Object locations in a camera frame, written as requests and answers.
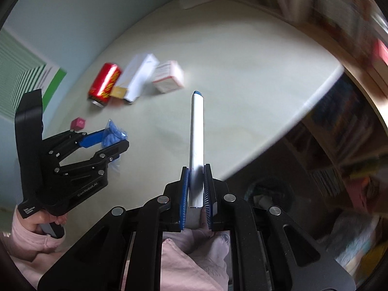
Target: white box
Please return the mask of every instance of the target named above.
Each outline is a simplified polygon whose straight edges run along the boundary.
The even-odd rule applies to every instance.
[[[133,103],[143,92],[159,60],[152,53],[135,55],[113,86],[111,96]]]
[[[167,93],[182,88],[183,81],[183,70],[178,62],[167,61],[156,68],[153,84],[160,92]]]

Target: white table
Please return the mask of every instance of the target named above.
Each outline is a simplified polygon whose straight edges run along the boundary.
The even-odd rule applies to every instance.
[[[158,94],[152,84],[133,105],[112,100],[100,109],[87,91],[105,62],[121,67],[142,52],[177,60],[185,88]],[[88,133],[111,118],[129,135],[120,175],[70,213],[72,242],[113,206],[142,206],[180,178],[189,164],[191,95],[204,96],[204,160],[225,179],[295,125],[342,73],[316,42],[262,11],[230,0],[181,10],[175,0],[149,14],[115,40],[87,69],[58,109],[46,134],[86,119]],[[88,159],[81,149],[69,161]]]

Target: person's hand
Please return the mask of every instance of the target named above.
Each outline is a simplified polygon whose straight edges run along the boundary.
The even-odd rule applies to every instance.
[[[23,219],[19,213],[19,210],[16,209],[16,216],[20,222],[20,224],[28,231],[34,232],[37,234],[44,234],[42,229],[40,228],[40,224],[55,222],[56,224],[66,224],[67,221],[67,213],[60,216],[55,217],[48,213],[46,210],[40,210],[37,213],[34,213],[30,217]]]

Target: white marker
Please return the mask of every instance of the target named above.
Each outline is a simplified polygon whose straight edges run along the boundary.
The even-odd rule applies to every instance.
[[[203,207],[203,97],[191,98],[189,207]]]

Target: red soda can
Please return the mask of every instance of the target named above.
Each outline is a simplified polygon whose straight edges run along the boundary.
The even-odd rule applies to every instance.
[[[88,92],[89,99],[93,104],[99,107],[104,107],[108,104],[109,94],[120,74],[121,69],[117,64],[106,63],[102,66]]]

